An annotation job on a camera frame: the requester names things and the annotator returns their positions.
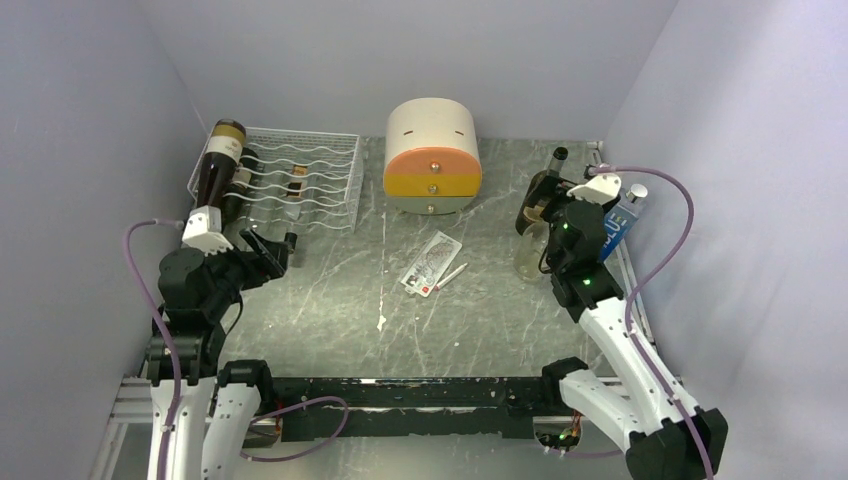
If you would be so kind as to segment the clear bottle cream label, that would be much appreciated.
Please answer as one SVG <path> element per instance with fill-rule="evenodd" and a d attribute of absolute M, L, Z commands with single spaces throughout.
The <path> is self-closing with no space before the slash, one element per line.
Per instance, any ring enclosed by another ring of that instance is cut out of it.
<path fill-rule="evenodd" d="M 521 239 L 514 255 L 513 267 L 526 282 L 534 282 L 542 275 L 539 262 L 549 239 L 549 226 L 541 217 L 542 211 L 541 206 L 525 207 L 517 220 Z"/>

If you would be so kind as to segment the blue clear square bottle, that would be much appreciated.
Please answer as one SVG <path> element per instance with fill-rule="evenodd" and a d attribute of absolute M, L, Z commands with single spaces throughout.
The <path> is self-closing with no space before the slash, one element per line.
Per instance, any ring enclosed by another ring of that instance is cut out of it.
<path fill-rule="evenodd" d="M 604 227 L 607 238 L 600 251 L 600 262 L 605 262 L 611 256 L 636 224 L 648 194 L 645 185 L 634 183 L 621 192 L 618 202 L 606 213 Z"/>

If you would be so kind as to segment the dark green wine bottle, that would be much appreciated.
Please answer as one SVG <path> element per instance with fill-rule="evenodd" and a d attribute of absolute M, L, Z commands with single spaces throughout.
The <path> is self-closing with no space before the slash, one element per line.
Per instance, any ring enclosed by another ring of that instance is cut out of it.
<path fill-rule="evenodd" d="M 568 156 L 569 150 L 566 147 L 557 147 L 547 167 L 532 177 L 515 221 L 515 229 L 519 235 L 523 235 L 531 225 L 541 220 L 542 211 L 563 181 L 561 170 Z"/>

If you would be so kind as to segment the dark red wine bottle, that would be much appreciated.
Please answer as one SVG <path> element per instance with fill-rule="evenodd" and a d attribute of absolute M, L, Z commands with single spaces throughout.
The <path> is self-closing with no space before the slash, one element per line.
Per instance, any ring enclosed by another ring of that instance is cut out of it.
<path fill-rule="evenodd" d="M 238 121 L 221 119 L 214 125 L 201 157 L 195 208 L 221 205 L 245 141 L 246 129 Z"/>

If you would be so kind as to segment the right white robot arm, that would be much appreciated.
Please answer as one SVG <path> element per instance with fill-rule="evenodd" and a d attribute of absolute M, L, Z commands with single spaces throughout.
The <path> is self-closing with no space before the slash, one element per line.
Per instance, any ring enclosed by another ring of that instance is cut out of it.
<path fill-rule="evenodd" d="M 600 253 L 605 214 L 618 202 L 622 168 L 590 167 L 582 184 L 554 188 L 541 213 L 549 239 L 541 256 L 558 304 L 600 347 L 625 392 L 605 385 L 580 359 L 542 370 L 539 398 L 550 413 L 569 408 L 612 440 L 634 479 L 712 479 L 728 433 L 719 409 L 704 409 L 670 372 L 633 318 L 626 294 Z"/>

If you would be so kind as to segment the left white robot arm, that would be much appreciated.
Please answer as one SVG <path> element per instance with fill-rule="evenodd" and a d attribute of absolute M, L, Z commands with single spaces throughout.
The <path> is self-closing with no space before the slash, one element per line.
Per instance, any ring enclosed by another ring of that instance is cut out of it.
<path fill-rule="evenodd" d="M 298 237 L 274 242 L 250 229 L 240 235 L 246 251 L 184 247 L 160 262 L 163 305 L 147 347 L 157 430 L 151 479 L 231 478 L 253 417 L 281 404 L 266 361 L 219 364 L 227 338 L 221 321 L 245 291 L 285 275 Z"/>

